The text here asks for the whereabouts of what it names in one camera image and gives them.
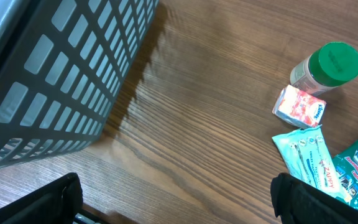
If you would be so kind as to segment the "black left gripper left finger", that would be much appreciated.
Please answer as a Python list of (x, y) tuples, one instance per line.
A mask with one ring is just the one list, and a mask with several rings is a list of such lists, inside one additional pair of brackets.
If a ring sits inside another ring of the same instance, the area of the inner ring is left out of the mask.
[(73, 223), (82, 206), (80, 179), (71, 172), (0, 208), (0, 223)]

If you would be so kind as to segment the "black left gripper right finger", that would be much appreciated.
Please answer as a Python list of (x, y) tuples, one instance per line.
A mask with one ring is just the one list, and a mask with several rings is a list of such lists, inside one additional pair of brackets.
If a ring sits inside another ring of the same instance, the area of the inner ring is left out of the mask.
[(358, 210), (287, 173), (272, 179), (270, 194), (285, 224), (358, 223)]

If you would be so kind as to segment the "mint toilet tissue packet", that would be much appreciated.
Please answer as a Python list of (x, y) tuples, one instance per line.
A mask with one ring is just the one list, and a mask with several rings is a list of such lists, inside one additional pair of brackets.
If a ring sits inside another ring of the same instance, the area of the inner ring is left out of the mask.
[(321, 126), (297, 129), (272, 138), (290, 175), (350, 204), (350, 196), (339, 181)]

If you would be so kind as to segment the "orange Kleenex tissue pack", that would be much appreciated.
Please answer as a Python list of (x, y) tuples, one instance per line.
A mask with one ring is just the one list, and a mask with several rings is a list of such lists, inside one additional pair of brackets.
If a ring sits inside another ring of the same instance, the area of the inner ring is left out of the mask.
[(320, 124), (325, 107), (324, 100), (287, 85), (280, 92), (272, 113), (291, 125), (308, 129)]

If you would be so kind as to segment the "green lid white jar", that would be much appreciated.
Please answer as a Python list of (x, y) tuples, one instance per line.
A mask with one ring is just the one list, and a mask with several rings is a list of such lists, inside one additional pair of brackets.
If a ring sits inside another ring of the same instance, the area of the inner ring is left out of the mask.
[(329, 42), (294, 67), (290, 85), (318, 96), (357, 76), (358, 51), (345, 42)]

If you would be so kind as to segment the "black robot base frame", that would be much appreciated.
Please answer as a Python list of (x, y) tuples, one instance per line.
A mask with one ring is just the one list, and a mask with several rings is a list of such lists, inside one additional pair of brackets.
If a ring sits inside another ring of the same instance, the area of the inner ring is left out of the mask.
[(101, 217), (81, 209), (74, 217), (73, 224), (109, 224)]

